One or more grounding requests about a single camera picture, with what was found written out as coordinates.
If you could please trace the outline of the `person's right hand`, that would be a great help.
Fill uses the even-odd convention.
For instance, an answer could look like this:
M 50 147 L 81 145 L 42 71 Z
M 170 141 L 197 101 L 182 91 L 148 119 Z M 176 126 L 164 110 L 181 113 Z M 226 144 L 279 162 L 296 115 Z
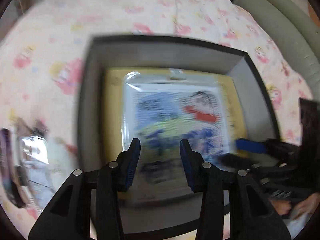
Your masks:
M 305 213 L 313 214 L 317 206 L 319 205 L 319 193 L 314 193 L 306 198 L 304 201 L 299 202 L 297 205 L 292 207 L 291 202 L 287 200 L 270 200 L 274 209 L 281 216 L 287 215 L 291 209 L 293 209 L 292 219 L 298 219 Z

